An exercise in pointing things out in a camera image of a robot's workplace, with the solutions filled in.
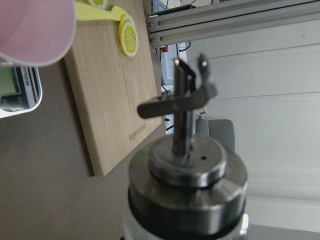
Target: cutting board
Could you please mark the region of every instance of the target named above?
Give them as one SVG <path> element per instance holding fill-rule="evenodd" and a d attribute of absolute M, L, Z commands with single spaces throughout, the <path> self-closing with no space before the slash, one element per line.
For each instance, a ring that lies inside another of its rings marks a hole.
<path fill-rule="evenodd" d="M 119 23 L 100 20 L 77 22 L 64 58 L 96 176 L 105 176 L 161 123 L 137 114 L 137 105 L 157 95 L 142 0 L 109 0 L 106 9 L 113 5 L 134 19 L 136 56 L 122 53 Z"/>

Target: yellow handle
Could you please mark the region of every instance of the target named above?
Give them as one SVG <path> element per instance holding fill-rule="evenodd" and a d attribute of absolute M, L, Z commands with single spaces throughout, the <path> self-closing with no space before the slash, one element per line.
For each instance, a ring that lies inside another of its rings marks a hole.
<path fill-rule="evenodd" d="M 113 20 L 120 21 L 122 15 L 128 13 L 121 7 L 113 6 L 111 11 L 106 11 L 82 2 L 75 2 L 77 21 Z"/>

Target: pink cup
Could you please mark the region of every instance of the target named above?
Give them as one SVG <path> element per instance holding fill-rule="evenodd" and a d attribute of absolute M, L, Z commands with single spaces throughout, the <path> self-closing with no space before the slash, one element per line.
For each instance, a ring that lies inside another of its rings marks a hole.
<path fill-rule="evenodd" d="M 0 0 L 0 68 L 53 64 L 75 31 L 74 0 Z"/>

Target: black cable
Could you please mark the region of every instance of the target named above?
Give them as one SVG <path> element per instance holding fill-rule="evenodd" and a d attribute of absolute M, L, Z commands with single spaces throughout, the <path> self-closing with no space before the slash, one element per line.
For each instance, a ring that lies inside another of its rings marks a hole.
<path fill-rule="evenodd" d="M 187 46 L 185 49 L 182 49 L 182 50 L 179 49 L 179 53 L 187 51 L 191 47 L 191 42 L 188 41 L 188 43 L 189 43 L 189 46 Z"/>
<path fill-rule="evenodd" d="M 168 130 L 172 129 L 174 126 L 175 126 L 175 125 L 172 125 L 172 126 L 166 128 L 165 130 L 168 131 Z"/>
<path fill-rule="evenodd" d="M 163 85 L 161 85 L 161 87 L 166 91 L 166 95 L 168 96 L 169 95 L 168 90 Z"/>

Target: white scale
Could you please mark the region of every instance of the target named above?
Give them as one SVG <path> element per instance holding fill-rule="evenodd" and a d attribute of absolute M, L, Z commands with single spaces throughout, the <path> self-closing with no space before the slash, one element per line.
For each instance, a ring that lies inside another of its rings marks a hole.
<path fill-rule="evenodd" d="M 41 99 L 37 67 L 0 68 L 0 118 L 30 112 Z"/>

